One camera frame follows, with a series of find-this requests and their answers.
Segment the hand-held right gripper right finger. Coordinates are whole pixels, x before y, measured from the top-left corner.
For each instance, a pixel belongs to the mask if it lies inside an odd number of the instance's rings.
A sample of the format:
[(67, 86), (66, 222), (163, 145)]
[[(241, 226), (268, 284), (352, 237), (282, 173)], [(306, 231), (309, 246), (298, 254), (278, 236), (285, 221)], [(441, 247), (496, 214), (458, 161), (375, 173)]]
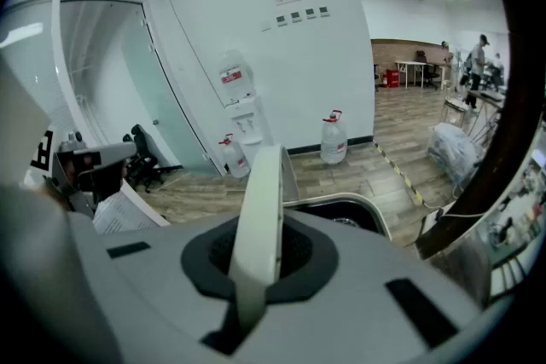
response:
[(482, 243), (450, 246), (428, 262), (461, 287), (481, 309), (489, 305), (491, 263)]

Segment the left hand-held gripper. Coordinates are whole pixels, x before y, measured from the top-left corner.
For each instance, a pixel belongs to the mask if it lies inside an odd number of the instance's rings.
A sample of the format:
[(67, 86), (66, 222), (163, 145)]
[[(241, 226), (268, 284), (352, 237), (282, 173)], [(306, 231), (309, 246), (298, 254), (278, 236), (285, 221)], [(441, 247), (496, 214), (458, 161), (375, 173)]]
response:
[[(0, 220), (22, 213), (16, 207), (15, 195), (22, 194), (17, 188), (31, 165), (31, 158), (41, 142), (39, 134), (47, 133), (50, 119), (43, 109), (15, 77), (7, 62), (0, 57)], [(60, 177), (65, 177), (62, 164), (56, 153), (75, 154), (76, 183), (78, 189), (67, 185), (66, 196), (72, 209), (94, 218), (95, 211), (82, 192), (93, 193), (96, 203), (116, 194), (122, 187), (127, 162), (137, 153), (134, 142), (121, 142), (106, 146), (87, 148), (84, 142), (75, 142), (64, 151), (53, 146), (45, 151), (46, 170), (59, 167)]]

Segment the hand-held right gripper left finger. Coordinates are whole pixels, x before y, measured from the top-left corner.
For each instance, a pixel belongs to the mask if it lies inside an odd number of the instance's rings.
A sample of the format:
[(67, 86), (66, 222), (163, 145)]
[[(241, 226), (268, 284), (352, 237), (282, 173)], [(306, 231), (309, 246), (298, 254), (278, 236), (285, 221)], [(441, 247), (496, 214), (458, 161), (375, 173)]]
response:
[(50, 197), (0, 185), (0, 299), (43, 364), (120, 364), (118, 343), (85, 276), (67, 212)]

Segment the black bucket with handle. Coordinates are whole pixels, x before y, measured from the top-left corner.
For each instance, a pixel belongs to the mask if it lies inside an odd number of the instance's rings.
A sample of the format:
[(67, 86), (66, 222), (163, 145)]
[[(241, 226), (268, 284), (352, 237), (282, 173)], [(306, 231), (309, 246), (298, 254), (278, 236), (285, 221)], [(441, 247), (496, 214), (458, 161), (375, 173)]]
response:
[(369, 199), (349, 192), (301, 199), (286, 148), (277, 144), (258, 151), (247, 182), (228, 271), (235, 285), (236, 319), (244, 335), (263, 318), (267, 292), (281, 278), (284, 208), (317, 208), (340, 202), (370, 213), (378, 233), (391, 239), (383, 215)]

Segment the black office chair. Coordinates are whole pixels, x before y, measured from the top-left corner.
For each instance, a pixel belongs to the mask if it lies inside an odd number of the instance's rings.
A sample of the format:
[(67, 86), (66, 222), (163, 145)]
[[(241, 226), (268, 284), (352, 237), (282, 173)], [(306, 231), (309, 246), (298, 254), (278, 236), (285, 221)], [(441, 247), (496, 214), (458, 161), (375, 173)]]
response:
[(162, 176), (176, 170), (182, 170), (181, 165), (160, 166), (158, 157), (150, 150), (146, 132), (141, 125), (135, 124), (130, 134), (125, 134), (123, 142), (136, 145), (136, 153), (129, 159), (126, 166), (125, 180), (136, 189), (143, 186), (145, 193), (150, 193), (150, 186), (154, 182), (162, 185), (165, 181)]
[(437, 66), (431, 64), (427, 61), (427, 57), (424, 51), (417, 50), (415, 52), (415, 61), (422, 63), (422, 75), (424, 87), (432, 87), (435, 90), (438, 89), (438, 85), (435, 83), (435, 80), (439, 78), (439, 73), (437, 72)]

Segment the white printed paper sheet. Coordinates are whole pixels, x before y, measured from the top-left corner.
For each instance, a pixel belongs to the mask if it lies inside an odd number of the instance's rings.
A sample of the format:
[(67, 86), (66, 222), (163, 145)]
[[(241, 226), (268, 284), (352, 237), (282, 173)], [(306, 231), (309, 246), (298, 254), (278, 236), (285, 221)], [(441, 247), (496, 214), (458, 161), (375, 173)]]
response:
[(170, 225), (127, 181), (123, 181), (116, 194), (98, 204), (93, 224), (98, 234), (116, 234)]

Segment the frosted glass door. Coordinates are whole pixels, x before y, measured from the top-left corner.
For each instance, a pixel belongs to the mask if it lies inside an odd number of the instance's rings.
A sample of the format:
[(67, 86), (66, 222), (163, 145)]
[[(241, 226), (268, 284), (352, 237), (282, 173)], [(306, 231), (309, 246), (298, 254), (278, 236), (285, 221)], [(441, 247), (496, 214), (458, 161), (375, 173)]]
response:
[(218, 174), (175, 96), (140, 3), (63, 0), (60, 24), (67, 73), (95, 142), (117, 143), (138, 128), (161, 167)]

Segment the yellow black floor tape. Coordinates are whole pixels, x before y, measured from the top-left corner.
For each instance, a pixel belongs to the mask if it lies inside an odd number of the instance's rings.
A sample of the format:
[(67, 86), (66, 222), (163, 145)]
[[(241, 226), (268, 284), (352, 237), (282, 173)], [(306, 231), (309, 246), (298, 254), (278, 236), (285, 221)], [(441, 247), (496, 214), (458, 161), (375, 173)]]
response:
[(395, 173), (400, 176), (404, 180), (404, 184), (407, 186), (407, 188), (415, 195), (417, 198), (417, 201), (427, 207), (427, 202), (424, 200), (423, 196), (416, 190), (414, 185), (412, 184), (411, 180), (400, 170), (400, 168), (391, 160), (391, 158), (388, 156), (388, 154), (385, 152), (385, 150), (376, 142), (373, 141), (373, 144), (376, 148), (376, 150), (379, 152), (379, 154), (383, 157), (383, 159), (392, 167), (392, 169), (395, 171)]

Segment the clear plastic bag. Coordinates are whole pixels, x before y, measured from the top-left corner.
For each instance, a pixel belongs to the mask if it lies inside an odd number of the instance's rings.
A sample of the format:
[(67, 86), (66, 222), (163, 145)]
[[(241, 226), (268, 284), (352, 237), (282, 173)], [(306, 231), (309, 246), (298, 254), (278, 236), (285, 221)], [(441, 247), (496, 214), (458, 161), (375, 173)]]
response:
[(485, 156), (480, 145), (461, 128), (449, 123), (439, 123), (433, 128), (427, 153), (461, 191), (470, 183)]

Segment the white water dispenser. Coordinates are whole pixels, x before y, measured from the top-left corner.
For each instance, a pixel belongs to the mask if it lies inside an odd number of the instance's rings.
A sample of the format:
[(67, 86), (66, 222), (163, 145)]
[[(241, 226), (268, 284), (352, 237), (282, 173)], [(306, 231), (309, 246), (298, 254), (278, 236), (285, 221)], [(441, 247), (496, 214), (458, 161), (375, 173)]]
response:
[(240, 99), (227, 105), (225, 111), (231, 120), (234, 138), (253, 167), (258, 151), (274, 144), (261, 98), (255, 95)]

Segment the large clear water bottle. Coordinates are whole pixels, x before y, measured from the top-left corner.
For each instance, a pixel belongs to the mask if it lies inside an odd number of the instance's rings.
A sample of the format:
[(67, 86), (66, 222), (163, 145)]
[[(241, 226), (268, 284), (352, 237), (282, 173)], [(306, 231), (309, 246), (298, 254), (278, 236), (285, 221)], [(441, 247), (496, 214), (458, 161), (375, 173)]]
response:
[(255, 94), (253, 70), (238, 50), (228, 50), (223, 54), (218, 76), (225, 106)]

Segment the grey metal table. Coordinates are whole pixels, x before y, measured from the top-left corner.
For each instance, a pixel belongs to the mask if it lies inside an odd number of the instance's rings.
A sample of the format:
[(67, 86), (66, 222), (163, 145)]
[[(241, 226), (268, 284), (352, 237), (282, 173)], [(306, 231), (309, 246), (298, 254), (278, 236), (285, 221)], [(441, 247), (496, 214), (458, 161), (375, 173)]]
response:
[(475, 98), (472, 108), (462, 98), (444, 99), (440, 121), (462, 129), (473, 141), (490, 139), (502, 114), (504, 96), (494, 91), (469, 91)]

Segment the white desk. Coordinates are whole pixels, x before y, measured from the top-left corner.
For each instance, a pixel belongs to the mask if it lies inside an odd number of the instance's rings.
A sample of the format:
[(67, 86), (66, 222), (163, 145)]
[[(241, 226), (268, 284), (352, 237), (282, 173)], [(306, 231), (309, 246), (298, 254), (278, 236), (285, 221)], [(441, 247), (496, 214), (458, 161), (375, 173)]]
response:
[[(409, 71), (413, 68), (413, 85), (417, 83), (417, 76), (422, 75), (422, 63), (416, 61), (396, 61), (399, 73), (404, 75), (404, 87), (408, 88), (409, 84)], [(423, 88), (423, 80), (421, 78), (421, 88)]]

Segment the dark brown wooden frame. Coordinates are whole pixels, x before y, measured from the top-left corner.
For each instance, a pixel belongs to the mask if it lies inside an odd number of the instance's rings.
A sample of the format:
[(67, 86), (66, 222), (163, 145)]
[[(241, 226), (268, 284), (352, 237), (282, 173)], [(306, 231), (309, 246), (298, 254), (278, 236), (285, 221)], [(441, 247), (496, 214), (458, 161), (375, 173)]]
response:
[(475, 176), (415, 247), (421, 259), (448, 248), (493, 212), (522, 165), (543, 113), (546, 10), (540, 0), (502, 0), (511, 52), (508, 91), (497, 131)]

